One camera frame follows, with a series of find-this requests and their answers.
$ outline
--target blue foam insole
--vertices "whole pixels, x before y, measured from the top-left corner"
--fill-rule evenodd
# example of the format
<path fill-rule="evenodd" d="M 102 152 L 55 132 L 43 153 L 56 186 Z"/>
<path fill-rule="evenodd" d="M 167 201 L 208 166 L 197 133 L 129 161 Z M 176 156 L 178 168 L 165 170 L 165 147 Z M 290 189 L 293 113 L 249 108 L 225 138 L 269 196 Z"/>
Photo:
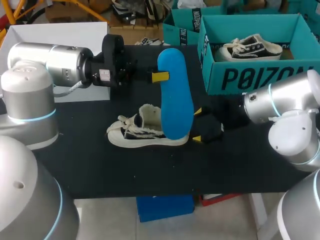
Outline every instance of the blue foam insole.
<path fill-rule="evenodd" d="M 169 80 L 160 82 L 162 130 L 168 139 L 181 139 L 189 133 L 194 120 L 184 55 L 176 48 L 162 51 L 158 70 L 169 72 Z"/>

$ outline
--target yellow frame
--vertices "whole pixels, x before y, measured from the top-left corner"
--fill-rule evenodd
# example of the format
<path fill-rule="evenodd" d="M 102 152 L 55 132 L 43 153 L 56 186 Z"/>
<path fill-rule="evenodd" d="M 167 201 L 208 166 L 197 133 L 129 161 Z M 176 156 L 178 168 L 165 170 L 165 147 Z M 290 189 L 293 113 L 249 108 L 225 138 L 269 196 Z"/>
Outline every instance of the yellow frame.
<path fill-rule="evenodd" d="M 96 17 L 97 19 L 99 19 L 102 22 L 107 22 L 109 23 L 109 21 L 107 19 L 105 19 L 104 17 L 102 17 L 100 14 L 96 13 L 95 11 L 93 11 L 92 9 L 90 9 L 89 7 L 87 7 L 86 5 L 82 4 L 81 2 L 77 1 L 77 0 L 52 0 L 53 2 L 69 2 L 69 3 L 73 3 L 75 5 L 77 5 L 79 8 L 82 8 L 83 10 L 85 10 L 87 13 L 93 15 L 94 17 Z M 8 3 L 8 0 L 1 0 L 1 3 L 3 5 L 5 14 L 9 20 L 10 25 L 15 25 L 16 21 L 18 19 L 20 19 L 21 17 L 23 17 L 24 15 L 26 15 L 27 13 L 29 13 L 30 11 L 32 11 L 33 9 L 35 9 L 36 7 L 38 7 L 39 5 L 43 4 L 44 0 L 39 0 L 37 4 L 35 4 L 33 7 L 29 8 L 27 11 L 25 11 L 24 13 L 20 14 L 21 9 L 23 8 L 23 6 L 25 5 L 26 0 L 20 0 L 15 11 L 12 12 L 12 9 Z M 7 34 L 7 31 L 4 30 L 0 30 L 0 47 L 5 39 L 5 36 Z"/>

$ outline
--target black cable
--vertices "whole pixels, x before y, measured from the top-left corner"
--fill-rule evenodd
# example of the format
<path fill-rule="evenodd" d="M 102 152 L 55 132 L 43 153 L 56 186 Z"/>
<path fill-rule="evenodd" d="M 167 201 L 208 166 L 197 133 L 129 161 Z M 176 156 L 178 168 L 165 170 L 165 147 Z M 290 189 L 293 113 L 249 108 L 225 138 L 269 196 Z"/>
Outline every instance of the black cable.
<path fill-rule="evenodd" d="M 46 8 L 42 8 L 39 11 L 37 11 L 35 14 L 33 14 L 30 19 L 26 22 L 26 24 L 33 24 L 35 20 L 40 17 L 42 14 L 46 12 Z"/>

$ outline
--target white box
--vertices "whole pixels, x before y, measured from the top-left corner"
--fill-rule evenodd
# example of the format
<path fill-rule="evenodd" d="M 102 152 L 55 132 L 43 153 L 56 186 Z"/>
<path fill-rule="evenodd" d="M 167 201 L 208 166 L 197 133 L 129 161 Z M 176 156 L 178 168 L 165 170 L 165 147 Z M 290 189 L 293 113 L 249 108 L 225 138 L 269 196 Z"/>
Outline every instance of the white box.
<path fill-rule="evenodd" d="M 90 49 L 94 55 L 101 52 L 102 41 L 109 32 L 106 22 L 76 22 L 54 24 L 13 25 L 9 28 L 0 48 L 0 76 L 8 70 L 8 53 L 20 42 L 57 44 Z M 61 93 L 68 87 L 56 86 Z M 79 88 L 68 96 L 55 98 L 56 103 L 110 100 L 110 89 L 105 86 Z"/>

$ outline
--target black tablecloth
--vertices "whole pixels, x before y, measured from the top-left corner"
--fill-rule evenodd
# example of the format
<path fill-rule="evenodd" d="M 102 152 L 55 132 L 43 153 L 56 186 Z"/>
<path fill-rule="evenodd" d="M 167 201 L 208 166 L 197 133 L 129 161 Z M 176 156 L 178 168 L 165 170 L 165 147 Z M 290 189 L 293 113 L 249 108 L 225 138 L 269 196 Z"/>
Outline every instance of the black tablecloth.
<path fill-rule="evenodd" d="M 163 48 L 128 46 L 127 51 L 144 68 L 156 66 Z M 197 109 L 210 97 L 196 47 L 181 51 Z M 270 124 L 228 131 L 222 141 L 208 145 L 194 141 L 179 147 L 112 145 L 105 133 L 118 115 L 131 117 L 146 103 L 161 106 L 160 86 L 142 78 L 138 72 L 129 90 L 111 90 L 111 100 L 56 104 L 61 134 L 54 144 L 33 152 L 73 198 L 284 192 L 308 175 L 271 149 Z"/>

